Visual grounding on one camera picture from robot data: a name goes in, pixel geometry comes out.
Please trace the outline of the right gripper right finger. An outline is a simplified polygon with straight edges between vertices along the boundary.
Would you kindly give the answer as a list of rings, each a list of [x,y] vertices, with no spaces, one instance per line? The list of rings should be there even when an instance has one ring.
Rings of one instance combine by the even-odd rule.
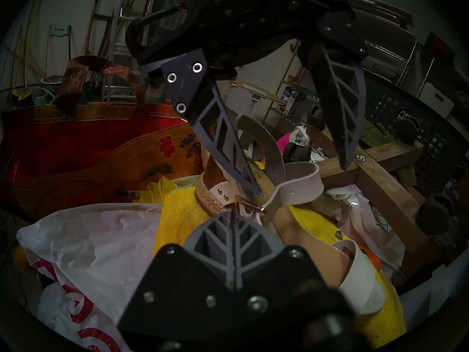
[[[347,319],[347,304],[326,286],[306,250],[284,246],[258,223],[234,213],[237,330],[304,330]]]

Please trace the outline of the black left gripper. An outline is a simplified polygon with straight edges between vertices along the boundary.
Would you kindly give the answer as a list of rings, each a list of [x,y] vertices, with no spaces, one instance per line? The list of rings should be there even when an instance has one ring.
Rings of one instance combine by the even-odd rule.
[[[311,75],[339,164],[346,170],[365,119],[361,61],[367,56],[348,2],[182,1],[187,10],[184,22],[138,49],[137,62],[143,66],[175,57],[161,65],[170,100],[218,165],[239,185],[262,195],[207,61],[239,67],[266,57],[290,39],[306,37],[317,39],[310,51]]]

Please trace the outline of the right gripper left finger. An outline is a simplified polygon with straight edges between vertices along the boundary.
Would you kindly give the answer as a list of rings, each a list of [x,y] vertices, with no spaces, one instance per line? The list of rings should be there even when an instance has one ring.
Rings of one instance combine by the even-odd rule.
[[[235,214],[197,227],[183,246],[157,252],[120,331],[229,331],[235,328]]]

